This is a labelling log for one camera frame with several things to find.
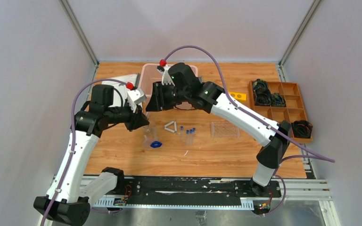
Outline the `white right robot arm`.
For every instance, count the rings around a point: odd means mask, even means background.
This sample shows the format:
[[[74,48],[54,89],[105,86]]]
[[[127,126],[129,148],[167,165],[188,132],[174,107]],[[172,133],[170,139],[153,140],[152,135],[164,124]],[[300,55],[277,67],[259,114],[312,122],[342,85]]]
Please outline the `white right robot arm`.
[[[278,123],[239,105],[225,86],[211,81],[201,82],[185,63],[159,65],[157,70],[162,80],[153,83],[146,111],[171,110],[188,102],[193,108],[219,116],[248,133],[262,146],[256,156],[258,165],[250,180],[250,190],[259,197],[267,193],[270,180],[289,147],[291,124],[287,121]]]

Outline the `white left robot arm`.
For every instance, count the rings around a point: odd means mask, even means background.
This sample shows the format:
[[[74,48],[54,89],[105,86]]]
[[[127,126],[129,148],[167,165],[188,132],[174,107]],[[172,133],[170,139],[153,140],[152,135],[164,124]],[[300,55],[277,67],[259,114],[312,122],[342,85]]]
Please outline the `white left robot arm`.
[[[146,99],[143,90],[128,83],[127,93],[120,96],[120,105],[114,106],[118,89],[100,84],[92,88],[89,101],[79,111],[71,111],[69,144],[58,173],[44,196],[35,198],[33,206],[44,220],[70,226],[85,224],[92,206],[106,193],[130,194],[121,169],[106,167],[87,186],[81,187],[90,155],[103,131],[124,124],[133,131],[149,124],[142,110]]]

